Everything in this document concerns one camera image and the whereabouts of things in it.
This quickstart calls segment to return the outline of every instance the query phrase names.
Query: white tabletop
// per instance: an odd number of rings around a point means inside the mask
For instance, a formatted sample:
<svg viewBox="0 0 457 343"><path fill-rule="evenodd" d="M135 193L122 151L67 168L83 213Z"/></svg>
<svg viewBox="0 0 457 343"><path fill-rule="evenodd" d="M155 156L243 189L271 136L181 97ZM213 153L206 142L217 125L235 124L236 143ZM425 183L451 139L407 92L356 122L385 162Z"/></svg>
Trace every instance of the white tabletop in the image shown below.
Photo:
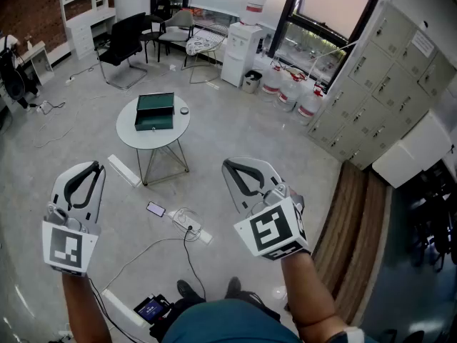
<svg viewBox="0 0 457 343"><path fill-rule="evenodd" d="M119 138L126 145L135 149L152 150L164 147L176 141L186 131L191 120L191 112L181 114L179 111L186 102L174 96L173 129L157 129L155 131L137 131L135 129L136 103L138 98L128 103L117 117L116 130Z"/></svg>

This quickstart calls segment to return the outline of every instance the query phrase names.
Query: locker door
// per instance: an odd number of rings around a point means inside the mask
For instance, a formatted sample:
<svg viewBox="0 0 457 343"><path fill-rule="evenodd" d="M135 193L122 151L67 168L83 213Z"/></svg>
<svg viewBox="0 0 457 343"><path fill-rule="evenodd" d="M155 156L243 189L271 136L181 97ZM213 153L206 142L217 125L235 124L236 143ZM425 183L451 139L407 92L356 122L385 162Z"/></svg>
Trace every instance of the locker door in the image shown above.
<svg viewBox="0 0 457 343"><path fill-rule="evenodd" d="M438 99L455 74L456 69L441 52L437 52L430 66L428 66L418 82L428 95L433 99Z"/></svg>
<svg viewBox="0 0 457 343"><path fill-rule="evenodd" d="M375 149L371 142L365 141L353 152L349 157L349 161L360 170L364 170L373 161L377 160L381 154L382 151Z"/></svg>
<svg viewBox="0 0 457 343"><path fill-rule="evenodd" d="M346 126L330 141L328 152L338 160L346 160L358 148L363 137L358 135L350 126Z"/></svg>
<svg viewBox="0 0 457 343"><path fill-rule="evenodd" d="M308 135L320 144L328 146L341 126L343 126L343 121L325 111L310 128Z"/></svg>
<svg viewBox="0 0 457 343"><path fill-rule="evenodd" d="M430 64L431 60L436 54L436 47L431 52L430 56L427 57L419 49L411 43L416 30L413 31L408 44L401 51L400 55L397 58L397 62L415 79L419 79L423 72L426 70L427 66Z"/></svg>
<svg viewBox="0 0 457 343"><path fill-rule="evenodd" d="M391 60L373 43L368 43L349 77L363 88L372 90L391 67Z"/></svg>
<svg viewBox="0 0 457 343"><path fill-rule="evenodd" d="M354 113L352 127L361 136L377 128L388 116L388 110L379 101L369 96Z"/></svg>
<svg viewBox="0 0 457 343"><path fill-rule="evenodd" d="M330 99L331 104L327 107L327 110L338 118L347 119L360 106L365 97L366 92L360 85L354 80L346 78L335 96Z"/></svg>
<svg viewBox="0 0 457 343"><path fill-rule="evenodd" d="M392 109L406 96L408 88L413 84L413 80L398 64L393 64L387 75L376 87L373 96Z"/></svg>
<svg viewBox="0 0 457 343"><path fill-rule="evenodd" d="M407 128L411 129L427 113L432 103L427 93L419 85L414 84L396 108L396 114Z"/></svg>
<svg viewBox="0 0 457 343"><path fill-rule="evenodd" d="M413 24L402 13L388 5L374 28L371 41L394 57L404 46L412 28Z"/></svg>
<svg viewBox="0 0 457 343"><path fill-rule="evenodd" d="M385 152L406 132L406 125L396 116L389 116L372 134L370 141L376 151Z"/></svg>

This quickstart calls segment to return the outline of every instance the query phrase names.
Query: wooden panel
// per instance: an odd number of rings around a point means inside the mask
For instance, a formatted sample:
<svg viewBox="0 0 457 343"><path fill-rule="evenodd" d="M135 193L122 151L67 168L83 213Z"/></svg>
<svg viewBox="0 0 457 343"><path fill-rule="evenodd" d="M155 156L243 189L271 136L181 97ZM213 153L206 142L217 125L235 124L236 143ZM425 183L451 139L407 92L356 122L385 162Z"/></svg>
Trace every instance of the wooden panel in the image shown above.
<svg viewBox="0 0 457 343"><path fill-rule="evenodd" d="M351 262L336 297L340 317L350 323L361 303L378 251L383 226L386 185L373 172L368 174L360 230Z"/></svg>
<svg viewBox="0 0 457 343"><path fill-rule="evenodd" d="M361 222L365 189L366 175L345 161L327 220L313 252L318 275L334 297L352 257Z"/></svg>

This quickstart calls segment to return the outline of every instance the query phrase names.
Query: green metal box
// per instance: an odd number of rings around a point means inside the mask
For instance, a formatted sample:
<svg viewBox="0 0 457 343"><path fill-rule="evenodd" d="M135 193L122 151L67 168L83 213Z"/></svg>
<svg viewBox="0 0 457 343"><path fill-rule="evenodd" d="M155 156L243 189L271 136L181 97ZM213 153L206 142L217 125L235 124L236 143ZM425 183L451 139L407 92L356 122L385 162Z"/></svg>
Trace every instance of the green metal box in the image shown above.
<svg viewBox="0 0 457 343"><path fill-rule="evenodd" d="M172 129L174 93L140 95L136 105L135 128L137 131Z"/></svg>

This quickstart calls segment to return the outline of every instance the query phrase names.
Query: white desk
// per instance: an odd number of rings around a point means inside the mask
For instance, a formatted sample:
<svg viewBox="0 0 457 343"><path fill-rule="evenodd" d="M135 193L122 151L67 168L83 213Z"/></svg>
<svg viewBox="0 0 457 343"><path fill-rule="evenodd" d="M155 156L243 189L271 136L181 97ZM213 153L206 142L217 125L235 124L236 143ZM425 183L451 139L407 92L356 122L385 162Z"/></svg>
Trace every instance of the white desk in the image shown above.
<svg viewBox="0 0 457 343"><path fill-rule="evenodd" d="M89 10L66 22L66 33L71 50L76 50L78 59L82 59L94 51L94 37L111 31L116 23L116 9L104 8Z"/></svg>
<svg viewBox="0 0 457 343"><path fill-rule="evenodd" d="M18 62L20 65L24 65L30 61L32 71L38 78L40 85L45 85L46 82L54 77L54 71L52 70L51 63L49 62L48 55L46 54L46 47L44 42L39 42L33 46L31 50L27 51L25 54L22 54L16 59L16 62ZM6 93L5 87L3 85L0 87L0 96L11 113L14 113L20 107L20 105L11 99L8 93Z"/></svg>
<svg viewBox="0 0 457 343"><path fill-rule="evenodd" d="M186 102L179 98L179 96L174 97L174 116L173 116L173 129L158 129L156 131L137 131L135 129L135 118L136 118L136 104L138 103L138 98L134 99L128 103L121 111L117 118L116 130L119 138L126 145L136 149L136 157L138 159L138 166L140 169L140 176L143 185L147 186L148 184L157 183L168 179L170 177L175 177L177 175L188 173L189 167L187 165L186 157L184 157L183 149L179 143L179 137L187 130L189 122L191 121L191 112L189 110L188 114L181 114L180 109L182 107L187 107ZM170 149L169 144L172 142L178 142L183 161ZM171 153L164 151L165 154L169 155L174 161L179 163L184 167L184 171L179 172L178 174L173 174L160 179L155 179L151 182L148 182L148 175L151 171L151 165L154 160L156 152L161 148L167 148ZM152 150L151 157L149 158L148 168L146 173L141 173L141 165L138 150Z"/></svg>

